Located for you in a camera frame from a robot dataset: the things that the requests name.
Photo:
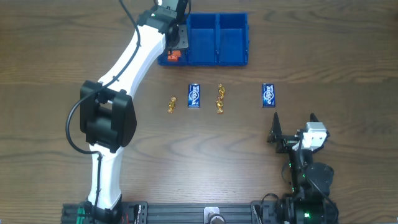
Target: blue plastic container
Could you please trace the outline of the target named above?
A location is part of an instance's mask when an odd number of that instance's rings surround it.
[[[193,13],[186,21],[189,48],[178,62],[169,62],[167,52],[159,65],[242,66],[248,64],[247,13]]]

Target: wood grain surface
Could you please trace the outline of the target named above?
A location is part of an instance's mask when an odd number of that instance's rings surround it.
[[[150,0],[129,1],[137,15]],[[134,106],[138,127],[121,171],[123,199],[250,202],[290,192],[286,155],[266,143],[272,115],[295,133],[314,112],[331,133],[314,160],[335,170],[340,223],[398,217],[398,2],[192,0],[192,12],[247,12],[247,67],[151,66]],[[59,223],[62,203],[91,185],[91,158],[65,139],[85,80],[96,81],[132,36],[117,1],[0,0],[0,220]],[[216,114],[217,84],[226,88]],[[200,83],[201,108],[187,108]],[[261,107],[274,83],[276,108]],[[178,98],[174,114],[170,97]],[[72,123],[73,139],[88,149]]]

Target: white arm segment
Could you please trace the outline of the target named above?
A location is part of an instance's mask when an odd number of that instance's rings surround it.
[[[134,99],[134,94],[142,78],[147,73],[150,65],[154,60],[163,53],[166,47],[165,35],[153,27],[139,26],[139,33],[141,35],[141,46],[128,68],[120,76],[119,80],[114,82],[108,88],[114,91],[126,90],[127,94]],[[133,52],[137,47],[137,32],[132,37],[127,49],[120,56],[116,64],[111,70],[100,78],[99,82],[105,84],[109,83],[113,77],[118,75],[122,68],[127,64]],[[91,151],[99,151],[102,153],[101,176],[98,204],[97,207],[101,209],[112,209],[118,202],[121,191],[119,186],[120,168],[122,164],[122,156],[124,147],[120,147],[116,153],[111,153],[106,147],[95,144],[90,146]],[[97,169],[98,169],[98,155],[93,154],[93,175],[91,181],[91,192],[88,196],[88,201],[93,205],[95,203],[96,189],[97,189]]]

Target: blue wrapper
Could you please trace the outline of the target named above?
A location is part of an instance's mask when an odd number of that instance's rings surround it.
[[[274,108],[275,107],[275,88],[274,84],[262,84],[262,107]]]
[[[200,85],[189,84],[188,86],[188,107],[199,108],[200,107]]]

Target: wooden tabletop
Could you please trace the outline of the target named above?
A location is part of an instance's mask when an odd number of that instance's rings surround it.
[[[152,4],[128,1],[135,17]],[[295,134],[314,112],[331,134],[314,160],[335,170],[340,222],[396,222],[397,2],[193,0],[192,12],[247,12],[249,64],[151,66],[134,98],[123,200],[250,202],[289,193],[280,176],[287,156],[266,143],[272,115]],[[59,223],[63,203],[87,197],[91,158],[69,146],[65,121],[82,83],[104,75],[132,33],[116,0],[0,0],[3,223]],[[199,110],[187,108],[189,83],[201,84]],[[261,107],[262,83],[275,84],[276,108]],[[168,114],[172,95],[177,107]],[[88,149],[78,120],[72,137]]]

